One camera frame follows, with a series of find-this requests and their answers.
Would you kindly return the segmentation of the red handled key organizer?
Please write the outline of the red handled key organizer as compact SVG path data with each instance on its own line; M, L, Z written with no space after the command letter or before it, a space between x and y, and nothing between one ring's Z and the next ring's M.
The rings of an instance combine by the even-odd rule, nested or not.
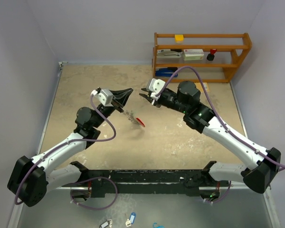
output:
M135 126L139 126L142 128L145 128L145 124L142 122L141 119L139 119L138 117L135 116L134 111L130 110L125 110L123 112L123 115L125 115L127 117L127 119L133 123Z

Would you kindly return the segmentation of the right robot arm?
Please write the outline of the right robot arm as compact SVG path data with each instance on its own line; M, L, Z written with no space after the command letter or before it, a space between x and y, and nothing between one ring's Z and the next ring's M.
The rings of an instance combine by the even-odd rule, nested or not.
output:
M142 88L140 96L153 106L165 106L183 113L189 128L212 138L242 161L242 164L210 162L204 168L202 182L207 186L217 181L241 182L254 192L264 193L278 173L280 151L268 150L252 142L216 117L214 111L200 101L201 92L193 82L181 82L176 92L164 85L164 81L152 79Z

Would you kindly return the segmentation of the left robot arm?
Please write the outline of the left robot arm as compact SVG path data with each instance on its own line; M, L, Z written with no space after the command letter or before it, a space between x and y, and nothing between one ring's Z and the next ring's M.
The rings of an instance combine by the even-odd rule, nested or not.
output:
M14 204L32 207L39 203L45 194L56 187L69 183L84 186L88 174L70 164L64 169L57 167L73 155L86 150L95 142L100 142L98 127L107 122L114 112L123 113L132 88L112 91L97 88L90 94L91 107L81 107L76 113L76 128L62 142L44 153L32 158L22 156L17 159L7 188L15 194Z

